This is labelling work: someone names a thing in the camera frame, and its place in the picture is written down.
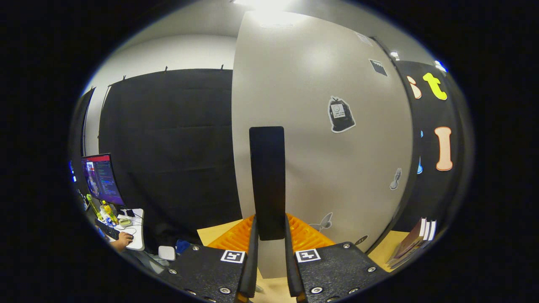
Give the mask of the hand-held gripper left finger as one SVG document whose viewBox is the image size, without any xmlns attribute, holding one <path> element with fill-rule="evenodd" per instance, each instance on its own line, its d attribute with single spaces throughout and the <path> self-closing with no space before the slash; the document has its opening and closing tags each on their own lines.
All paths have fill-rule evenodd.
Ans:
<svg viewBox="0 0 539 303">
<path fill-rule="evenodd" d="M 210 245 L 190 245 L 170 261 L 168 284 L 198 303 L 248 303 L 256 289 L 258 235 L 251 215 Z"/>
</svg>

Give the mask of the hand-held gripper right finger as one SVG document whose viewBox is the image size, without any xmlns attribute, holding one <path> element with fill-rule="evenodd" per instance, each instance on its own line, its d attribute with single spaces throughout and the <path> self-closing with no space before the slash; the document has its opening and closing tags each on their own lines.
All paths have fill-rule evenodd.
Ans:
<svg viewBox="0 0 539 303">
<path fill-rule="evenodd" d="M 298 303 L 356 303 L 389 278 L 353 243 L 335 243 L 290 214 L 284 223 L 289 293 Z"/>
</svg>

